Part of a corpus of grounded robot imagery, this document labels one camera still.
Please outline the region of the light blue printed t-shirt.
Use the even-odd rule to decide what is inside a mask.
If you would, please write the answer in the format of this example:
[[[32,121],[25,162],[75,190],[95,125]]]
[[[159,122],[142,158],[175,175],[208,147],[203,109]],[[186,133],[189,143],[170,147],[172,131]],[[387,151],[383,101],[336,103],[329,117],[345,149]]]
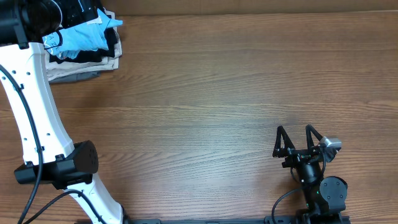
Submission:
[[[121,26],[123,21],[109,18],[100,9],[97,13],[96,19],[43,36],[44,49],[59,59],[74,59],[81,51],[108,50],[105,30]]]

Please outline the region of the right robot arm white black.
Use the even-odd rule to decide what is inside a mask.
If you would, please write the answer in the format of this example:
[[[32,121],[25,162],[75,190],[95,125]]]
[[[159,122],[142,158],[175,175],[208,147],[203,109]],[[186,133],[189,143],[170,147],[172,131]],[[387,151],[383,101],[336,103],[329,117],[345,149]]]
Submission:
[[[277,199],[271,210],[271,222],[279,223],[275,215],[278,204],[296,192],[302,192],[306,208],[297,210],[292,217],[284,218],[289,223],[349,223],[349,217],[341,215],[346,209],[348,184],[337,176],[325,177],[326,165],[342,148],[338,138],[322,136],[312,125],[305,127],[307,148],[296,149],[283,126],[277,128],[273,157],[284,158],[283,168],[300,187]]]

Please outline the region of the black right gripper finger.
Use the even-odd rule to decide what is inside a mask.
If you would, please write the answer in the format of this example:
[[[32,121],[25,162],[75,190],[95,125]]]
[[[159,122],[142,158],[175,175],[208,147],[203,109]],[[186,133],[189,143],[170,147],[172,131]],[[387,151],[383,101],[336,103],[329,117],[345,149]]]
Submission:
[[[313,136],[315,136],[318,141],[323,138],[323,136],[311,124],[306,125],[305,132],[307,139],[307,149],[311,149],[315,146],[313,142]]]
[[[288,157],[295,150],[295,146],[283,126],[277,127],[275,146],[272,153],[273,157]]]

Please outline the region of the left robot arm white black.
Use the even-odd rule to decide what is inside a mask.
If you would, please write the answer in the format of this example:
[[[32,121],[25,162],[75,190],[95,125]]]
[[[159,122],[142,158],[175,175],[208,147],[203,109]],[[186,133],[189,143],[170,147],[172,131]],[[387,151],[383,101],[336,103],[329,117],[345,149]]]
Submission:
[[[73,197],[92,223],[126,223],[126,212],[98,175],[94,144],[74,143],[67,134],[45,57],[107,49],[104,33],[119,25],[100,1],[1,2],[1,83],[19,128],[24,160],[14,172],[16,180],[34,189],[52,184]]]

